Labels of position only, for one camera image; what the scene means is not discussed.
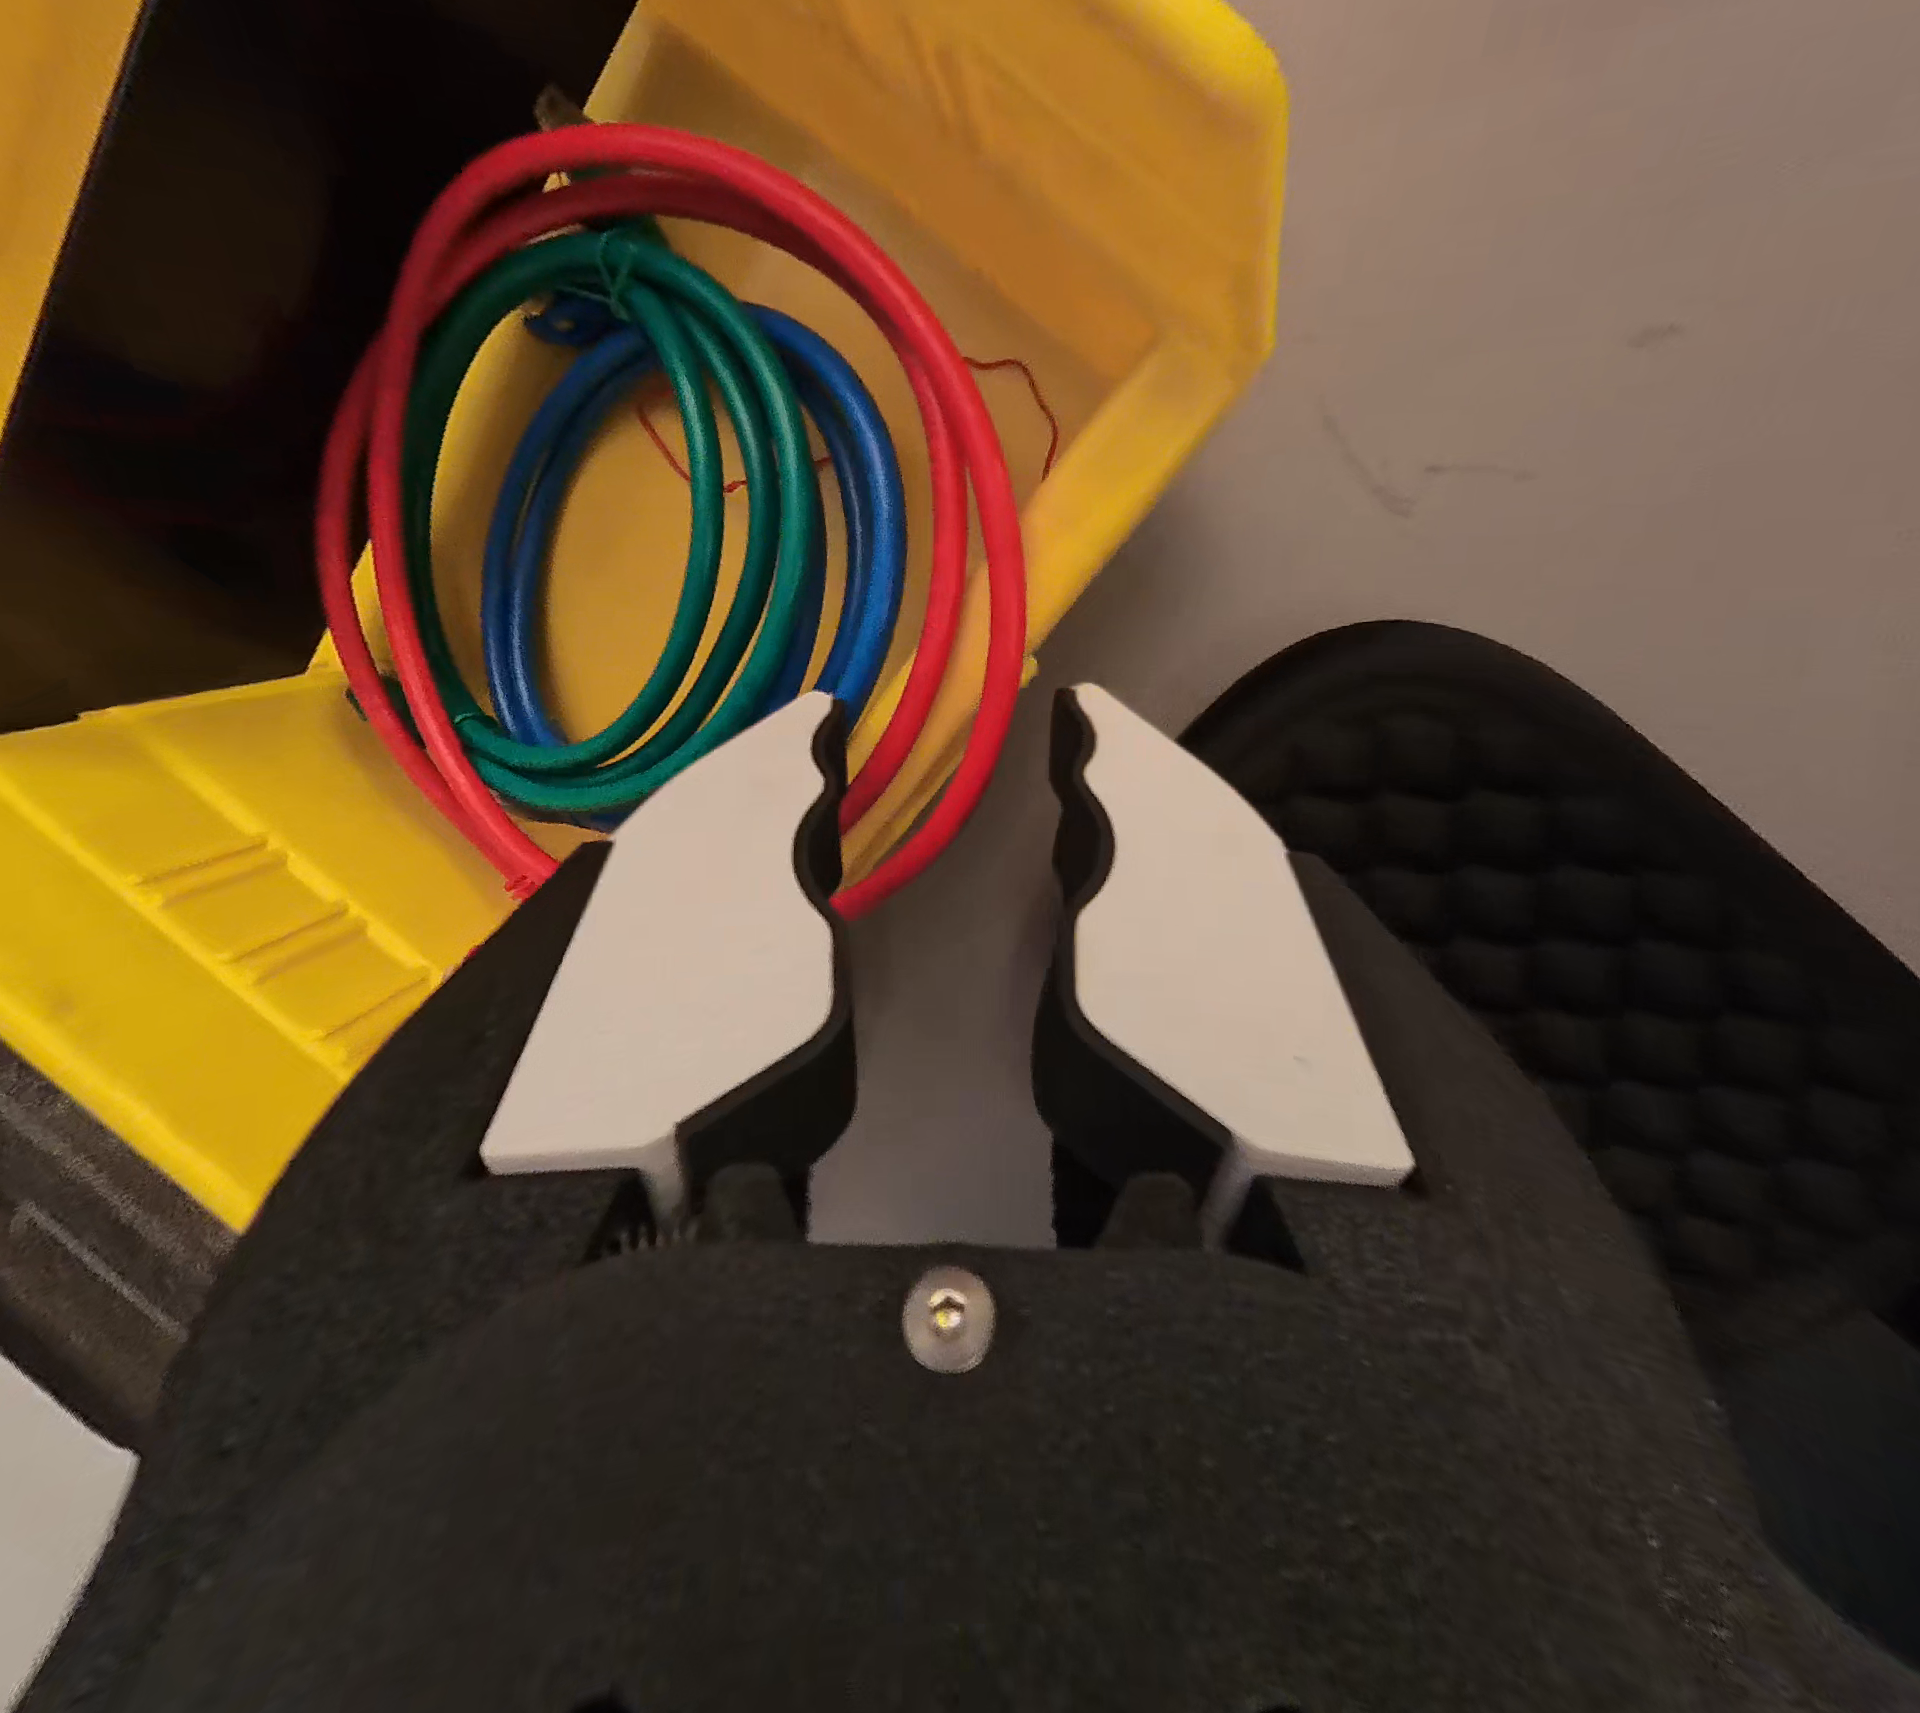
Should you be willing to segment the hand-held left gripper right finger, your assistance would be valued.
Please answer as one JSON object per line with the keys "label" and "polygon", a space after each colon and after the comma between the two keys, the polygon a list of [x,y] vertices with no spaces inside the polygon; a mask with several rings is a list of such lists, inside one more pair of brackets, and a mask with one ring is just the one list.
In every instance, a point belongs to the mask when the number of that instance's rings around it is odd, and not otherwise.
{"label": "hand-held left gripper right finger", "polygon": [[1056,692],[1048,760],[1035,1109],[1056,1147],[1109,1191],[1399,1187],[1413,1153],[1283,837],[1092,683]]}

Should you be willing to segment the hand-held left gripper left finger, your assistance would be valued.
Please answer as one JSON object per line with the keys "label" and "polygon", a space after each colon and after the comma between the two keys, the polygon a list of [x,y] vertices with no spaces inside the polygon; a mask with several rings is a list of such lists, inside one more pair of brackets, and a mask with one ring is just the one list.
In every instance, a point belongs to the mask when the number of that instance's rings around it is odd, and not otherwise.
{"label": "hand-held left gripper left finger", "polygon": [[482,1138],[487,1172],[806,1172],[833,1144],[854,1099],[843,775],[843,711],[803,692],[580,851],[600,866]]}

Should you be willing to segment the black padded roll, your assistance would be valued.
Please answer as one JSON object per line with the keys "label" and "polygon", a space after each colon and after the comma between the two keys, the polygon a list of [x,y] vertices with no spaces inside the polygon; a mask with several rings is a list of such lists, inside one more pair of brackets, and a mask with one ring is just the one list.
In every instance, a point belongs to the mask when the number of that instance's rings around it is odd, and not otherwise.
{"label": "black padded roll", "polygon": [[1413,620],[1180,732],[1542,1088],[1663,1270],[1768,1539],[1917,1653],[1915,973],[1593,694]]}

